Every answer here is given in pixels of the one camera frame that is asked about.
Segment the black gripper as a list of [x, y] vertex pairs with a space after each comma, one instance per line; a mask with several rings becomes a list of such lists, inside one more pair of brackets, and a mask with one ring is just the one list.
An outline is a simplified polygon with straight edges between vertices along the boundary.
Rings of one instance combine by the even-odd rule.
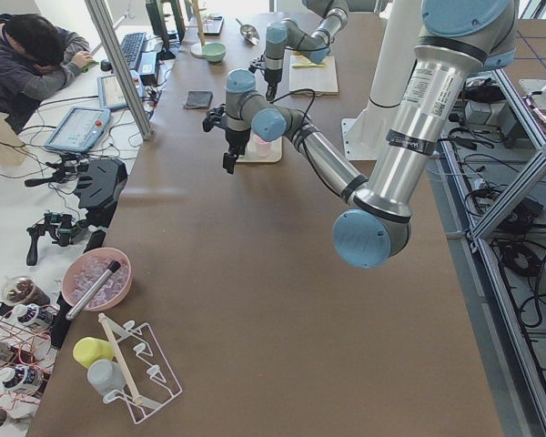
[[225, 139], [228, 142], [228, 152], [223, 154], [223, 169], [230, 175], [235, 172], [235, 165], [239, 156], [246, 153], [246, 147], [250, 140], [251, 129], [235, 130], [227, 128]]
[[266, 99], [274, 100], [277, 94], [277, 86], [282, 79], [282, 70], [266, 68], [264, 78], [266, 82], [268, 83]]

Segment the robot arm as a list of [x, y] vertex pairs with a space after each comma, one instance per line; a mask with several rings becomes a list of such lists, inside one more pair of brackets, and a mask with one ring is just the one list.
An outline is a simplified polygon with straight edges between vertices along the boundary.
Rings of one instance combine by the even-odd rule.
[[303, 1], [302, 4], [321, 17], [318, 27], [312, 33], [301, 29], [297, 22], [290, 18], [267, 27], [262, 60], [267, 83], [265, 97], [269, 102], [275, 99], [278, 84], [283, 76], [286, 50], [297, 51], [311, 63], [320, 65], [329, 54], [330, 43], [335, 35], [349, 21], [350, 8], [347, 1]]
[[[287, 138], [320, 180], [349, 204], [334, 223], [337, 253], [350, 265], [374, 268], [401, 252], [410, 238], [410, 198], [432, 156], [466, 78], [506, 66], [515, 52], [514, 1], [309, 1], [320, 17], [304, 32], [292, 19], [269, 25], [264, 55], [255, 62], [268, 84], [256, 89], [252, 70], [227, 75], [218, 110], [228, 143], [223, 166], [232, 172], [252, 136]], [[287, 50], [318, 63], [353, 12], [389, 10], [371, 92], [384, 95], [388, 119], [379, 132], [378, 161], [361, 174], [311, 122], [306, 111], [275, 104]]]

